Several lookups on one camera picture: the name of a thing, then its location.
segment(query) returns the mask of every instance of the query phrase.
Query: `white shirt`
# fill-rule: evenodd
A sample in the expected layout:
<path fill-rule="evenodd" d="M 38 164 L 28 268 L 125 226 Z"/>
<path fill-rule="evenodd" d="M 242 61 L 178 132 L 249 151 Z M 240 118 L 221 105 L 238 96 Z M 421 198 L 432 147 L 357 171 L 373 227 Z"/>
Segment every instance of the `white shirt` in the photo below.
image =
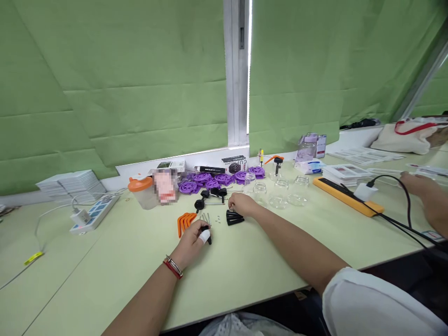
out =
<path fill-rule="evenodd" d="M 332 336 L 444 336 L 448 326 L 408 293 L 373 275 L 346 267 L 322 299 Z M 211 322 L 200 336 L 293 336 L 265 317 L 232 313 Z"/>
<path fill-rule="evenodd" d="M 405 291 L 346 267 L 327 285 L 323 316 L 332 336 L 448 335 L 448 327 Z"/>

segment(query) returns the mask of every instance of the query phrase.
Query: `person's arm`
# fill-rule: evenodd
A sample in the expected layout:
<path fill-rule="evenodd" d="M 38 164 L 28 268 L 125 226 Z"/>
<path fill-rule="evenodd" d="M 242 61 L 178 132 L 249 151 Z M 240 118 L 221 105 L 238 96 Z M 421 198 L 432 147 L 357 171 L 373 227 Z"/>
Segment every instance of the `person's arm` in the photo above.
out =
<path fill-rule="evenodd" d="M 202 220 L 191 224 L 170 256 L 181 271 L 193 262 L 204 245 L 204 241 L 198 238 L 201 226 L 208 224 Z M 158 335 L 177 282 L 174 273 L 165 264 L 161 264 L 102 335 Z"/>
<path fill-rule="evenodd" d="M 429 224 L 445 239 L 448 239 L 448 196 L 432 179 L 402 172 L 400 180 L 407 190 L 418 196 Z"/>
<path fill-rule="evenodd" d="M 286 262 L 322 296 L 333 276 L 349 265 L 294 224 L 255 203 L 249 196 L 234 193 L 229 208 L 255 219 Z"/>

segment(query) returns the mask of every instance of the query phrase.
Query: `person's hand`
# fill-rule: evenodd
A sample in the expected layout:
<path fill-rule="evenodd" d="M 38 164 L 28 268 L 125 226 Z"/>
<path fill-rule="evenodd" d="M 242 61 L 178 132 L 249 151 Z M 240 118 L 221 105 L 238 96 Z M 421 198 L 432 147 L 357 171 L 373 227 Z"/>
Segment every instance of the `person's hand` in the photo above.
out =
<path fill-rule="evenodd" d="M 192 223 L 185 230 L 179 244 L 177 244 L 177 247 L 170 255 L 170 258 L 181 269 L 181 272 L 191 265 L 204 246 L 204 242 L 199 238 L 199 235 L 202 233 L 201 226 L 209 226 L 209 224 L 203 220 L 197 220 Z"/>
<path fill-rule="evenodd" d="M 229 198 L 229 209 L 235 210 L 241 216 L 253 217 L 258 208 L 262 208 L 250 196 L 242 193 L 233 193 Z"/>
<path fill-rule="evenodd" d="M 439 193 L 441 187 L 432 179 L 422 175 L 411 175 L 409 172 L 401 172 L 400 180 L 406 186 L 407 191 L 418 197 L 427 194 Z"/>

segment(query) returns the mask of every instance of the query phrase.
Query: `white power strip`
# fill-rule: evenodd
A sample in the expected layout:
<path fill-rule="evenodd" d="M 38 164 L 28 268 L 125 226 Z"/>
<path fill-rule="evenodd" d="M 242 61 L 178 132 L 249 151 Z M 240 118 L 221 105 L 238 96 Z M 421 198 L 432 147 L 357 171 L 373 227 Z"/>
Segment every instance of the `white power strip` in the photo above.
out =
<path fill-rule="evenodd" d="M 120 196 L 106 196 L 102 200 L 95 203 L 94 206 L 89 210 L 89 215 L 92 217 L 90 222 L 88 222 L 84 226 L 79 226 L 78 224 L 74 225 L 70 229 L 70 233 L 72 234 L 81 234 L 89 231 L 93 231 L 97 228 L 99 223 L 103 220 L 109 210 L 113 207 L 113 205 L 118 201 Z"/>

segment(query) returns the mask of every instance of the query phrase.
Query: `beige bag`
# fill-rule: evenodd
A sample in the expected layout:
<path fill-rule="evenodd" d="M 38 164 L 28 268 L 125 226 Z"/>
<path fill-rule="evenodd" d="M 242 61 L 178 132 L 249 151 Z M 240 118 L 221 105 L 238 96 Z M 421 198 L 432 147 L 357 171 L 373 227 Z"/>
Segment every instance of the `beige bag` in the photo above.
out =
<path fill-rule="evenodd" d="M 427 137 L 435 131 L 437 131 L 436 123 L 422 122 L 419 119 L 398 121 L 395 125 L 385 125 L 371 148 L 423 155 L 429 152 L 430 144 Z"/>

